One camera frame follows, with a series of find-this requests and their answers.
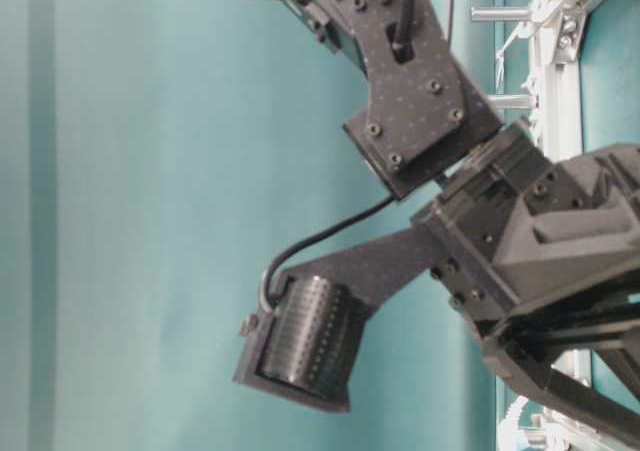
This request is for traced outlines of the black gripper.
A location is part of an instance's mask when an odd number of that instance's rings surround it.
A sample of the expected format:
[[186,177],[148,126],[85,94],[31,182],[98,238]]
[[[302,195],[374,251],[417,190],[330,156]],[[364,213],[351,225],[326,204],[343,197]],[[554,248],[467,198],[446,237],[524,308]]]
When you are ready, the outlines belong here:
[[514,392],[639,442],[639,415],[554,368],[592,350],[639,391],[639,147],[549,161],[518,124],[413,217],[443,244],[432,270]]

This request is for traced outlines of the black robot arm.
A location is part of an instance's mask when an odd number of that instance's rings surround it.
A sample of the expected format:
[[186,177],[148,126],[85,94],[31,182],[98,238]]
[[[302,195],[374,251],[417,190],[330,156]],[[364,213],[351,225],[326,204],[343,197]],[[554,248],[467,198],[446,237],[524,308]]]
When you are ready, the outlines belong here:
[[637,448],[638,414],[553,363],[593,350],[639,390],[638,146],[550,161],[467,77],[430,0],[282,1],[363,71],[368,105],[344,128],[390,199],[441,191],[403,231],[293,267],[277,256],[235,381],[348,411],[366,322],[429,272],[513,391]]

